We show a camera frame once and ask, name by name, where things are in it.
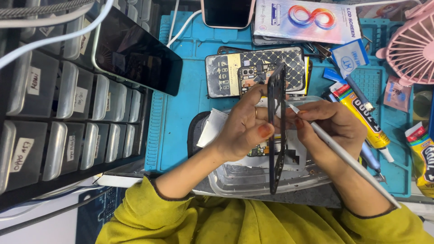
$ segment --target infinity logo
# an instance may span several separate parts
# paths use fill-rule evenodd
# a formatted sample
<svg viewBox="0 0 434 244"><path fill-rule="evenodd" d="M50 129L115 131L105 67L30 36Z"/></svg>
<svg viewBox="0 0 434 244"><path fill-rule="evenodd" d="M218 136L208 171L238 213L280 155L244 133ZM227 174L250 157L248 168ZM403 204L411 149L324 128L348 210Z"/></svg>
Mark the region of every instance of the infinity logo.
<svg viewBox="0 0 434 244"><path fill-rule="evenodd" d="M308 18L306 20L299 20L296 17L296 13L298 11L302 11L306 13ZM325 15L328 17L329 20L326 23L323 23L318 20L317 18L318 15ZM310 27L313 24L313 22L315 22L315 24L323 30L331 30L336 25L335 15L332 12L330 12L330 10L318 8L311 13L308 9L300 5L294 5L289 9L288 19L291 22L291 24L293 24L294 26L298 28L304 28L304 29Z"/></svg>

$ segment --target pink phone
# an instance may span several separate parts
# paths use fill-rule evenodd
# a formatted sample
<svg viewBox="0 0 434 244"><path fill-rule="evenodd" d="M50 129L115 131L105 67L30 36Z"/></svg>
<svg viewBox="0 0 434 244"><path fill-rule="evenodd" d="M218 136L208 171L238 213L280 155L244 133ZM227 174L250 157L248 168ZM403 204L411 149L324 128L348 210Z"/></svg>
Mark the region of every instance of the pink phone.
<svg viewBox="0 0 434 244"><path fill-rule="evenodd" d="M255 1L201 0L202 20L212 28L245 28L252 21Z"/></svg>

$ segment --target white stylus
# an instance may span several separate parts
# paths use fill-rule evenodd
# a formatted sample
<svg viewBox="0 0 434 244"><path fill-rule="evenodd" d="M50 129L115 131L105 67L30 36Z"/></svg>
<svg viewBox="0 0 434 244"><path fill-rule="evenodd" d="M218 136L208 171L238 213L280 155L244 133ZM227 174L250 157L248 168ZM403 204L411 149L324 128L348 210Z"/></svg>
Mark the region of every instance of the white stylus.
<svg viewBox="0 0 434 244"><path fill-rule="evenodd" d="M294 105L289 104L293 111L298 114L300 109ZM357 162L343 147L341 147L333 138L327 134L315 121L308 121L312 126L315 133L320 137L339 157L342 158L347 164L351 166L360 176L362 176L367 182L369 182L381 195L389 200L397 208L401 208L401 205L396 199L390 195L386 189L384 189L380 183L359 163Z"/></svg>

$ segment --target yellow sleeve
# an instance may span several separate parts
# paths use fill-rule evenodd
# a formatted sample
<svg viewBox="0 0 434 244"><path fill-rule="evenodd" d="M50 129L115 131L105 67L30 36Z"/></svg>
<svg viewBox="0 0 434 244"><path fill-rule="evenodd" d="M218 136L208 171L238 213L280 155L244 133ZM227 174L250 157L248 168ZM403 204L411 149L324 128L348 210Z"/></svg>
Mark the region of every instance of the yellow sleeve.
<svg viewBox="0 0 434 244"><path fill-rule="evenodd" d="M144 177L127 189L96 244L190 243L197 221L197 211L188 208L191 199L164 200Z"/></svg>
<svg viewBox="0 0 434 244"><path fill-rule="evenodd" d="M342 212L341 220L349 228L356 243L376 244L428 244L434 238L428 234L422 220L405 205L374 217L360 217L347 209Z"/></svg>

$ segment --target person's left hand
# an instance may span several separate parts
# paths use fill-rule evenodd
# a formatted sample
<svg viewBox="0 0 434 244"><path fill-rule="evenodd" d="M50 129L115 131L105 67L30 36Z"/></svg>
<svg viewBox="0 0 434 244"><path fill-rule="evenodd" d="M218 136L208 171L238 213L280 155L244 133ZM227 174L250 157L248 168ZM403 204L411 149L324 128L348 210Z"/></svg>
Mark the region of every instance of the person's left hand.
<svg viewBox="0 0 434 244"><path fill-rule="evenodd" d="M268 123L268 108L255 108L266 95L267 85L255 85L232 108L220 134L209 145L217 150L221 162L238 161L275 131L280 134L280 119L274 116L274 127Z"/></svg>

